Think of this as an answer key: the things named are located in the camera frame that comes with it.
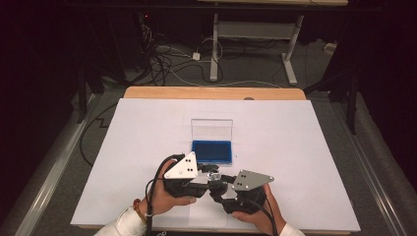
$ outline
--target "wooden table edge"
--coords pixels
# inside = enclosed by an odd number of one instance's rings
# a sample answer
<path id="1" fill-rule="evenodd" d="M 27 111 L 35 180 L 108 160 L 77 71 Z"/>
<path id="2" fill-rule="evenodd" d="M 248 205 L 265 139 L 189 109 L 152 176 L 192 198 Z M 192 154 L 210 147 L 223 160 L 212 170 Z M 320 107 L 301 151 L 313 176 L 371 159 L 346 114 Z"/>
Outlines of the wooden table edge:
<path id="1" fill-rule="evenodd" d="M 124 98 L 306 100 L 299 88 L 129 87 Z"/>

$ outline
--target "human hand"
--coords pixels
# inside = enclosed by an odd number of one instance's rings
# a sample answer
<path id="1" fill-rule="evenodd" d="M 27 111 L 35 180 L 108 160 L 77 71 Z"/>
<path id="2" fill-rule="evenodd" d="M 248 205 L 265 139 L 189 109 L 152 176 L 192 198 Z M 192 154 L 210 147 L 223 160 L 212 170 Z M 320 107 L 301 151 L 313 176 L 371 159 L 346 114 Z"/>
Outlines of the human hand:
<path id="1" fill-rule="evenodd" d="M 276 230 L 278 234 L 281 233 L 284 228 L 286 221 L 281 215 L 279 210 L 278 202 L 270 191 L 269 184 L 264 184 L 264 190 L 267 194 L 267 200 L 270 203 L 270 208 L 272 209 L 273 217 L 275 219 Z M 268 202 L 265 201 L 264 208 L 271 214 Z M 269 221 L 269 218 L 261 211 L 258 210 L 253 214 L 248 214 L 241 211 L 232 212 L 232 216 L 247 223 L 253 223 L 261 232 L 266 233 L 267 235 L 272 235 L 272 224 Z"/>
<path id="2" fill-rule="evenodd" d="M 153 215 L 165 213 L 171 210 L 175 206 L 186 206 L 189 204 L 193 204 L 197 201 L 197 199 L 194 197 L 174 198 L 165 191 L 162 177 L 166 169 L 168 168 L 168 166 L 173 162 L 175 162 L 174 159 L 168 160 L 162 166 L 159 172 L 159 175 L 157 177 L 158 180 L 156 180 L 155 189 L 154 189 L 153 197 L 152 197 L 152 206 L 153 206 L 152 214 Z M 144 199 L 139 203 L 139 210 L 141 211 L 142 215 L 145 215 L 145 213 L 148 210 L 148 202 L 147 202 L 148 197 L 149 197 L 149 193 L 147 193 L 147 196 L 144 197 Z"/>

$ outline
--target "white tabletop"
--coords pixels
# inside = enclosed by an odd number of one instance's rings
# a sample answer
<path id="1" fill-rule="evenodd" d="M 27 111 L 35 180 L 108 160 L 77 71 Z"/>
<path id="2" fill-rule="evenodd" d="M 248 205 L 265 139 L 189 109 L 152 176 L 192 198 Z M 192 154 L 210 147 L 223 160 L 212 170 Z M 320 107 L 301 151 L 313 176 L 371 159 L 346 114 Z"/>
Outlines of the white tabletop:
<path id="1" fill-rule="evenodd" d="M 122 98 L 71 224 L 102 226 L 133 199 L 160 162 L 191 150 L 192 119 L 231 119 L 232 166 L 274 177 L 270 183 L 284 218 L 302 230 L 352 232 L 360 227 L 308 100 Z M 229 191 L 224 198 L 233 195 Z M 153 220 L 157 229 L 247 231 L 253 225 L 226 214 L 208 194 Z"/>

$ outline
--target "metal bracket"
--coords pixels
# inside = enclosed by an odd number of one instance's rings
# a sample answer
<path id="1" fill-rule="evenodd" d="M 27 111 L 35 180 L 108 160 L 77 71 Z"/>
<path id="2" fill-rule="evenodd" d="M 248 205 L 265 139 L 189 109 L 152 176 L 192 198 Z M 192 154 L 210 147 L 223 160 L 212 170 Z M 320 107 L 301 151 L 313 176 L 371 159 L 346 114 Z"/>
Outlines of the metal bracket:
<path id="1" fill-rule="evenodd" d="M 272 176 L 248 170 L 240 170 L 232 185 L 234 191 L 250 191 L 273 181 Z"/>
<path id="2" fill-rule="evenodd" d="M 196 153 L 191 151 L 163 176 L 165 179 L 194 179 L 198 172 Z"/>

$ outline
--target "bracelet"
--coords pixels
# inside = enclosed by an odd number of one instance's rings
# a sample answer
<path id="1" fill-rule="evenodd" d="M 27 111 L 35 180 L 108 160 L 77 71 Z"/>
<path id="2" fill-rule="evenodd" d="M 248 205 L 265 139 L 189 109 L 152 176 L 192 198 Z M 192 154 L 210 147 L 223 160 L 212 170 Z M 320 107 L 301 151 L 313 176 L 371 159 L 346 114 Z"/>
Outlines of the bracelet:
<path id="1" fill-rule="evenodd" d="M 144 215 L 141 213 L 141 211 L 139 210 L 139 203 L 141 202 L 141 200 L 139 199 L 135 199 L 133 201 L 133 209 L 135 210 L 135 212 L 138 214 L 138 216 L 141 218 L 142 223 L 147 224 L 147 220 L 145 219 Z"/>

